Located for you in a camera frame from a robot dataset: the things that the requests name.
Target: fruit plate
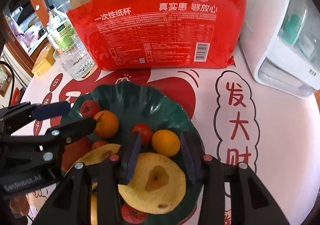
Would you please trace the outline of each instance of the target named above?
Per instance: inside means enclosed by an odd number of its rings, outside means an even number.
[[[80,96],[74,103],[67,116],[61,118],[61,123],[81,118],[81,104],[89,99],[97,101],[102,110],[109,110],[119,119],[119,130],[109,143],[126,144],[131,139],[131,129],[135,124],[144,123],[153,132],[168,129],[178,136],[181,131],[189,131],[194,138],[194,143],[202,146],[202,141],[196,128],[188,118],[182,107],[164,96],[159,90],[150,86],[140,86],[131,82],[120,82],[115,85],[101,85],[93,92]],[[91,140],[98,140],[94,134]],[[141,152],[154,152],[151,145],[141,147]],[[187,174],[181,150],[170,157]],[[145,225],[177,225],[193,214],[194,208],[201,191],[201,185],[192,185],[187,178],[187,190],[181,203],[170,213],[149,214]]]

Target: barcode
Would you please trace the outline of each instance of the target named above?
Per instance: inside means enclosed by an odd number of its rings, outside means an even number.
[[[310,69],[309,73],[310,73],[311,75],[313,75],[313,76],[316,76],[316,75],[317,75],[317,73],[316,73],[313,69]]]
[[[205,62],[207,60],[210,43],[197,42],[194,62]]]

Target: glass cup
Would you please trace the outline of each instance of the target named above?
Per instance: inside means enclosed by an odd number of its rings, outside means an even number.
[[[53,58],[74,79],[86,76],[94,66],[90,54],[78,36],[72,36],[74,44],[66,51],[56,50]]]

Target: paper cup package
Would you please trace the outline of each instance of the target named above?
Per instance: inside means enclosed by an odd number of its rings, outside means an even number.
[[[246,0],[64,0],[97,66],[225,68]]]

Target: picture frame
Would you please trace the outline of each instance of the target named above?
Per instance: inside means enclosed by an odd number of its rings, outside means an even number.
[[[11,73],[4,65],[0,64],[0,95],[2,97],[7,93],[11,81]]]

